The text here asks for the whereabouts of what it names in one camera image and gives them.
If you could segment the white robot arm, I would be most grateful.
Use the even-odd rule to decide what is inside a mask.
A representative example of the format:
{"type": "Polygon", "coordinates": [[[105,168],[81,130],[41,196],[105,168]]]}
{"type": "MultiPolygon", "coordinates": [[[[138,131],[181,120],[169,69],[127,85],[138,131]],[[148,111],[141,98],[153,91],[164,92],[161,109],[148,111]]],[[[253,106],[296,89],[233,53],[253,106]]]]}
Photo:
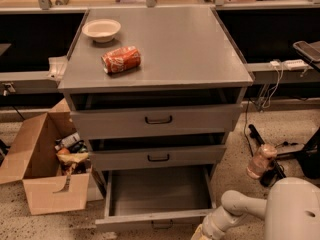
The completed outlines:
{"type": "Polygon", "coordinates": [[[264,221],[264,240],[320,240],[320,188],[288,177],[271,188],[267,199],[228,190],[221,205],[205,216],[191,240],[220,240],[247,215],[264,221]]]}

